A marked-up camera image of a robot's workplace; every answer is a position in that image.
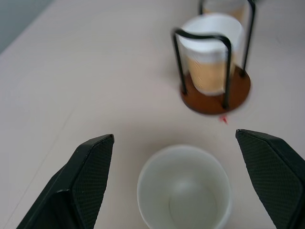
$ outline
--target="white table surface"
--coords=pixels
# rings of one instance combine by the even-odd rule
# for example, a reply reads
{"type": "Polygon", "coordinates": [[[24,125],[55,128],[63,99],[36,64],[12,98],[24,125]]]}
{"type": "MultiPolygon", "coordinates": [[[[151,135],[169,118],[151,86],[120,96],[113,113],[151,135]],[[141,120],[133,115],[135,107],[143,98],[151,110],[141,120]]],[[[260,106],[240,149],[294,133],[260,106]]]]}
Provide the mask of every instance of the white table surface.
{"type": "Polygon", "coordinates": [[[232,184],[226,229],[275,228],[249,179],[238,128],[283,138],[305,157],[304,0],[266,0],[249,57],[246,103],[228,115],[181,101],[170,31],[197,0],[55,0],[0,55],[0,229],[14,229],[82,142],[114,134],[95,228],[147,228],[139,172],[159,149],[191,144],[213,154],[232,184]]]}

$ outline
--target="wooden base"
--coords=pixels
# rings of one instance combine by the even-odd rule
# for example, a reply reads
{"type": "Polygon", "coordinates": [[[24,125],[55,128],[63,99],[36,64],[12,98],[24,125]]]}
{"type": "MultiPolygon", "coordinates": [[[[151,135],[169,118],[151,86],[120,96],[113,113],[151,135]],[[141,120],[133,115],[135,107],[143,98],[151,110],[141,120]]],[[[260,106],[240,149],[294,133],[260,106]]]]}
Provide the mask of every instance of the wooden base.
{"type": "Polygon", "coordinates": [[[240,72],[241,68],[236,66],[230,80],[229,107],[227,109],[223,108],[224,94],[207,96],[200,93],[194,87],[189,73],[185,77],[187,94],[183,94],[180,89],[183,102],[190,109],[207,115],[219,115],[238,108],[246,100],[251,86],[249,75],[246,73],[244,77],[241,77],[240,72]]]}

